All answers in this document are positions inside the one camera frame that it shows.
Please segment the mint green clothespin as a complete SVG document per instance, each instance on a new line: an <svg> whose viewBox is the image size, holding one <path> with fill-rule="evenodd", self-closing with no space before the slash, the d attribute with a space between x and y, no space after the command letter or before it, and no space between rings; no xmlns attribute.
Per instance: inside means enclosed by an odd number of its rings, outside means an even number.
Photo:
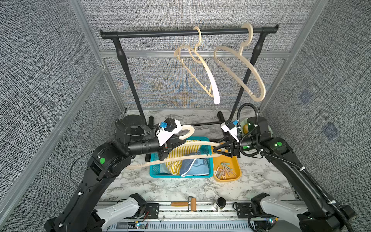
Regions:
<svg viewBox="0 0 371 232"><path fill-rule="evenodd" d="M220 163L220 166L221 166L223 169L230 169L229 165L230 165L230 163L225 163L225 162Z"/></svg>

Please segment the white right arm base mount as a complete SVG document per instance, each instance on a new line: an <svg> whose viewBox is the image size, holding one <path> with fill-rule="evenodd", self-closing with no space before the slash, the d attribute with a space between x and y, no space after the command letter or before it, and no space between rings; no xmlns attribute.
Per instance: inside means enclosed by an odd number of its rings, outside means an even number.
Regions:
<svg viewBox="0 0 371 232"><path fill-rule="evenodd" d="M272 198L267 193L260 193L251 199L251 208L254 214L273 215L299 228L299 214L308 211L304 202L292 204Z"/></svg>

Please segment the dark blue hello towel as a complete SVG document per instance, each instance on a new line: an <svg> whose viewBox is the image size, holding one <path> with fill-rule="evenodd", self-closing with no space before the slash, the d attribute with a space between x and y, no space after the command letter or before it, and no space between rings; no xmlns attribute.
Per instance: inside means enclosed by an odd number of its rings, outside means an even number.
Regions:
<svg viewBox="0 0 371 232"><path fill-rule="evenodd" d="M210 174L207 159L186 159L182 162L180 169L181 177L207 176Z"/></svg>

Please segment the pink clothespin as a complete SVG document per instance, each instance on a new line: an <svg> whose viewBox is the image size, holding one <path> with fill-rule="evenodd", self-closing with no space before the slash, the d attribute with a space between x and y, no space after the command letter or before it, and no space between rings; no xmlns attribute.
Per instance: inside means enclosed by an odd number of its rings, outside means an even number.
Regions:
<svg viewBox="0 0 371 232"><path fill-rule="evenodd" d="M231 175L236 176L236 174L231 169L225 169L225 172L226 172L226 175L228 176L231 176Z"/></svg>

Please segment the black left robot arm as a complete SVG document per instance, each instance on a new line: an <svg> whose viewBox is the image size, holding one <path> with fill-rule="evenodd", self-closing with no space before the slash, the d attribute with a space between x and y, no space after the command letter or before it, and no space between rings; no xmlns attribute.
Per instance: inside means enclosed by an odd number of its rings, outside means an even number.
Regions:
<svg viewBox="0 0 371 232"><path fill-rule="evenodd" d="M145 118L128 115L115 122L116 133L111 141L98 146L87 163L77 190L62 213L49 219L47 232L100 232L105 219L98 216L95 206L131 158L150 153L159 154L161 161L176 147L186 143L178 136L180 121L167 118L148 127Z"/></svg>

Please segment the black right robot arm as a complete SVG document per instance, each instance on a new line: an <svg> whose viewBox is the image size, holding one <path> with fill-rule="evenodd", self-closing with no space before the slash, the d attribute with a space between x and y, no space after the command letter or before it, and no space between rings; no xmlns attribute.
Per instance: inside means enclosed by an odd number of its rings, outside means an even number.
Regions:
<svg viewBox="0 0 371 232"><path fill-rule="evenodd" d="M338 203L321 187L299 161L291 146L283 138L272 136L265 118L248 118L246 126L248 132L243 133L243 127L237 120L222 122L225 137L214 152L221 153L224 148L224 156L241 154L265 158L285 176L306 205L306 209L296 210L293 205L270 200L269 194L261 193L251 199L247 215L249 223L254 218L260 219L257 225L252 226L252 231L269 230L273 217L283 219L303 232L339 232L343 228L349 232L354 230L350 224L354 210L349 205Z"/></svg>

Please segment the yellow striped towel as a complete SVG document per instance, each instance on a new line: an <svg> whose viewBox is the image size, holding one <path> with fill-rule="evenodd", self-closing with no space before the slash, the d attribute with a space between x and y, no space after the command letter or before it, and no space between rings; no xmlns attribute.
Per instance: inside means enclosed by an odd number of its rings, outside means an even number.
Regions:
<svg viewBox="0 0 371 232"><path fill-rule="evenodd" d="M168 159L173 158L179 158L186 155L208 155L209 154L209 148L205 145L191 145L191 146L185 146L185 147L177 147L172 152L169 153ZM177 160L177 161L169 161L165 163L166 168L173 176L180 176L180 169L182 166L183 160Z"/></svg>

